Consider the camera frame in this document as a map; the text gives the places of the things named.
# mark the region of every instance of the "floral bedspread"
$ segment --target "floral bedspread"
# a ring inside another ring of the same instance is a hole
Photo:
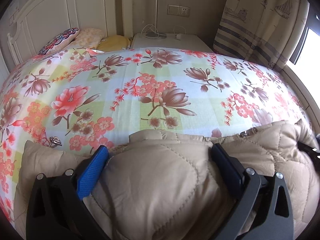
[[[214,53],[144,48],[35,56],[18,65],[0,95],[0,207],[13,199],[26,140],[93,153],[143,129],[227,136],[273,121],[305,118],[281,76]]]

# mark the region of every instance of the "blue textured pad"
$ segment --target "blue textured pad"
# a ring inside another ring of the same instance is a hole
[[[109,158],[107,147],[99,147],[85,171],[80,175],[77,182],[77,194],[82,200],[89,196],[96,185],[102,169]]]

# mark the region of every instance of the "wall outlet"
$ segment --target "wall outlet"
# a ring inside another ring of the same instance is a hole
[[[190,7],[168,4],[167,14],[189,17]]]

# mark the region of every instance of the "headboard panel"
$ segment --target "headboard panel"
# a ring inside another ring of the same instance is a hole
[[[55,35],[78,27],[101,29],[105,37],[117,34],[116,0],[29,0],[17,19],[17,31],[8,33],[15,64],[33,57]],[[122,0],[124,36],[133,36],[132,0]]]

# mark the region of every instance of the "white nightstand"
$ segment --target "white nightstand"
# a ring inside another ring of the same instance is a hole
[[[213,52],[201,39],[196,35],[182,34],[181,40],[177,40],[175,36],[169,35],[162,40],[148,39],[137,33],[132,41],[131,49],[146,48],[146,47],[160,47],[173,49],[189,49],[203,52]]]

